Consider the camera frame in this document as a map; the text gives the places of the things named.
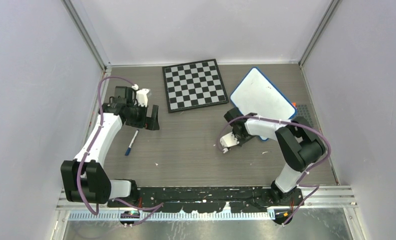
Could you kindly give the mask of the whiteboard with blue frame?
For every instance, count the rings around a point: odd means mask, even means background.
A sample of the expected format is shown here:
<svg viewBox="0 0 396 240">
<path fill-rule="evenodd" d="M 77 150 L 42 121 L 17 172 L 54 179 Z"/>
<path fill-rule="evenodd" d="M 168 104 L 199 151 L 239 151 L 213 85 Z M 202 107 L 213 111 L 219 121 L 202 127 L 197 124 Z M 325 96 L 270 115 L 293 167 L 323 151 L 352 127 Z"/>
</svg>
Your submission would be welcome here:
<svg viewBox="0 0 396 240">
<path fill-rule="evenodd" d="M 234 89 L 230 101 L 242 115 L 255 113 L 264 118 L 288 120 L 296 114 L 292 102 L 257 67 Z"/>
</svg>

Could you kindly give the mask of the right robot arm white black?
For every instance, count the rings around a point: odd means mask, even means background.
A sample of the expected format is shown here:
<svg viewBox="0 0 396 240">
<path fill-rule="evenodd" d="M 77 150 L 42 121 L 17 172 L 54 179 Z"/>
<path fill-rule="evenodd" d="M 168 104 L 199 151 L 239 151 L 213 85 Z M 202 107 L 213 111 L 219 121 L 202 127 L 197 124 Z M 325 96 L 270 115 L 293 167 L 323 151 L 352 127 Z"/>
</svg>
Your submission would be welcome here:
<svg viewBox="0 0 396 240">
<path fill-rule="evenodd" d="M 219 139 L 219 148 L 223 153 L 234 146 L 244 145 L 256 136 L 275 140 L 279 144 L 285 166 L 272 182 L 268 193 L 277 205 L 284 205 L 291 199 L 304 172 L 326 153 L 322 135 L 311 128 L 303 117 L 270 119 L 256 113 L 243 115 L 234 107 L 224 118 L 232 131 Z"/>
</svg>

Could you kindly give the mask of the blue white marker pen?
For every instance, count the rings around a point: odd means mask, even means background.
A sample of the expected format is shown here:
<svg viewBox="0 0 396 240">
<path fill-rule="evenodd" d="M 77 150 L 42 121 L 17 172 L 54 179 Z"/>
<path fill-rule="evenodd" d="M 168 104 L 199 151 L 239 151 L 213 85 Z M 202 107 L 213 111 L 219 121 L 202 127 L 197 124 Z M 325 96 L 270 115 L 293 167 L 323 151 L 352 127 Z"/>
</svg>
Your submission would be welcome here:
<svg viewBox="0 0 396 240">
<path fill-rule="evenodd" d="M 125 156 L 128 156 L 128 155 L 130 154 L 131 149 L 132 149 L 132 146 L 133 146 L 133 144 L 134 144 L 134 142 L 135 142 L 135 139 L 137 138 L 138 133 L 139 133 L 139 129 L 137 129 L 137 130 L 135 131 L 135 133 L 134 133 L 134 135 L 133 135 L 133 137 L 132 137 L 132 139 L 131 139 L 131 141 L 130 141 L 130 143 L 129 143 L 129 145 L 128 145 L 128 148 L 127 148 L 127 150 L 126 150 L 126 152 L 125 152 Z"/>
</svg>

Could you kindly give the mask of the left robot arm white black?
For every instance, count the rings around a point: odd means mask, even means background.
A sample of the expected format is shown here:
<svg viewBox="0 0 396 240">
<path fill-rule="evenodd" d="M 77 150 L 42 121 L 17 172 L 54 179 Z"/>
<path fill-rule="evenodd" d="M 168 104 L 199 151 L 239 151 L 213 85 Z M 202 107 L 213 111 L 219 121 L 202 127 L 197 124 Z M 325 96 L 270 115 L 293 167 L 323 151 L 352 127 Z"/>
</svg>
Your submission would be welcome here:
<svg viewBox="0 0 396 240">
<path fill-rule="evenodd" d="M 103 164 L 116 134 L 127 125 L 137 129 L 159 130 L 158 106 L 147 116 L 151 92 L 147 88 L 118 86 L 115 96 L 102 104 L 99 119 L 80 152 L 73 160 L 61 165 L 66 198 L 70 202 L 87 200 L 90 204 L 105 204 L 120 198 L 127 207 L 138 203 L 137 184 L 131 179 L 110 180 Z"/>
</svg>

